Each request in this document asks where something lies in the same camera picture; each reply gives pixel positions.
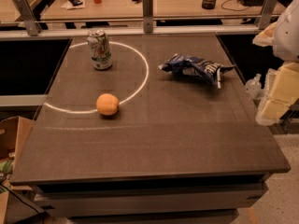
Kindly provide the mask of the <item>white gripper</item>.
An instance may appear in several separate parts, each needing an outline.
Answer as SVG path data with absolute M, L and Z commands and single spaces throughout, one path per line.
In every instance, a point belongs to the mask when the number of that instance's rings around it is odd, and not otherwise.
M 271 126 L 299 99 L 299 0 L 292 0 L 278 21 L 258 33 L 252 43 L 260 47 L 273 45 L 274 55 L 289 61 L 278 70 L 270 68 L 265 77 L 255 119 L 260 125 Z

